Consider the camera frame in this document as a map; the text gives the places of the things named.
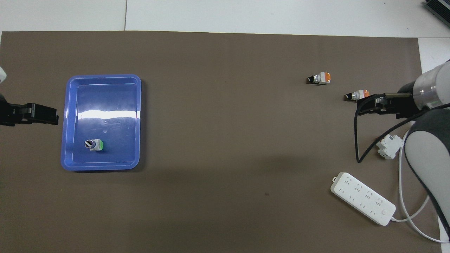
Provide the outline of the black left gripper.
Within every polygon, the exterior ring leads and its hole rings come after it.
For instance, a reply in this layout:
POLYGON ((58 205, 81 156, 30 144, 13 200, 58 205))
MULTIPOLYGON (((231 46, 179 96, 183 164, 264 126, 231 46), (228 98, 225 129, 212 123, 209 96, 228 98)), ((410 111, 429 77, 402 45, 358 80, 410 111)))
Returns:
POLYGON ((0 124, 6 126, 15 126, 16 124, 50 124, 58 125, 57 109, 47 107, 36 103, 25 104, 27 114, 35 117, 28 117, 27 122, 22 117, 14 114, 13 106, 11 106, 4 96, 0 95, 0 124))

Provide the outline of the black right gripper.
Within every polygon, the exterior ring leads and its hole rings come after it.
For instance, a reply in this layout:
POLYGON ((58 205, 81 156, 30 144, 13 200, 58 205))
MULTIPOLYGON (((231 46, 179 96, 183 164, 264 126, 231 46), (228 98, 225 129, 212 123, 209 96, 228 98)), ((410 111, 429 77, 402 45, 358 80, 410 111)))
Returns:
POLYGON ((397 93, 408 93, 408 97, 397 97, 388 99, 388 105, 385 107, 380 104, 368 104, 376 99, 384 98, 385 94, 373 94, 357 101, 357 106, 361 106, 358 109, 357 115, 362 116, 365 114, 395 114, 397 119, 408 118, 420 112, 415 104, 413 98, 413 87, 415 82, 410 82, 403 85, 397 93))

